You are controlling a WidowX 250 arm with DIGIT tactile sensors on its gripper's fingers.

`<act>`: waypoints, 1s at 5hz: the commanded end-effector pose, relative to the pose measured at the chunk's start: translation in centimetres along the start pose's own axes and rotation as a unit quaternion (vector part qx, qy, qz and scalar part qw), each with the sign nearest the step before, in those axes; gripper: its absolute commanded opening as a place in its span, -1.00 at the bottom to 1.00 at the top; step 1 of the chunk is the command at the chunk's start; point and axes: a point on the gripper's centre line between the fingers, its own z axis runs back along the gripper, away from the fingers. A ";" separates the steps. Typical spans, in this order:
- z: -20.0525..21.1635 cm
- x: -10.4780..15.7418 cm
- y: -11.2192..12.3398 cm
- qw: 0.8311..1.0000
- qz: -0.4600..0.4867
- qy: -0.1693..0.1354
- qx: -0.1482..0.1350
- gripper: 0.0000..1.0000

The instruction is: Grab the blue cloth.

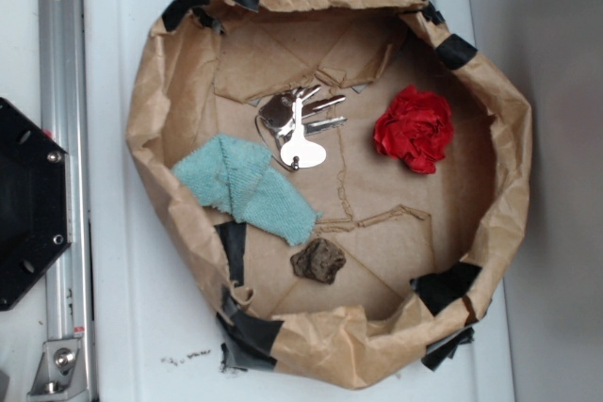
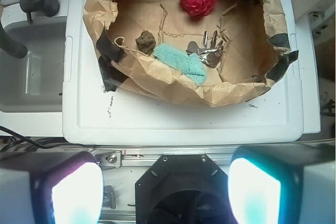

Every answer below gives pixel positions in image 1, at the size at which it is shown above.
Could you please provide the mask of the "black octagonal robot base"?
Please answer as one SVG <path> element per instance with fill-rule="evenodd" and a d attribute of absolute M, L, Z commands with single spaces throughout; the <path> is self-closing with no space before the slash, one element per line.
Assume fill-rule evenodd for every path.
<path fill-rule="evenodd" d="M 1 310 L 13 309 L 70 245 L 66 153 L 1 100 Z"/>

